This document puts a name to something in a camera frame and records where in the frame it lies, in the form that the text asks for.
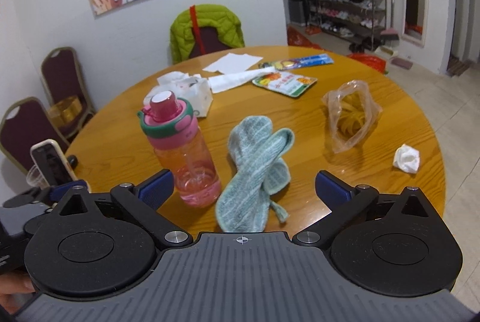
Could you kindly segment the person's left hand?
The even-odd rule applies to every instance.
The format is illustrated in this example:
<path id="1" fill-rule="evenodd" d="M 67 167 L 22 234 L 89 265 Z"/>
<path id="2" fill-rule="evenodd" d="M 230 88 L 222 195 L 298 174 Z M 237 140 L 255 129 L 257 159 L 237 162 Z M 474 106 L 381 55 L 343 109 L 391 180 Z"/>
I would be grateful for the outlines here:
<path id="1" fill-rule="evenodd" d="M 17 294 L 33 294 L 35 289 L 26 274 L 5 273 L 0 277 L 1 306 L 10 314 L 20 309 L 15 296 Z"/>

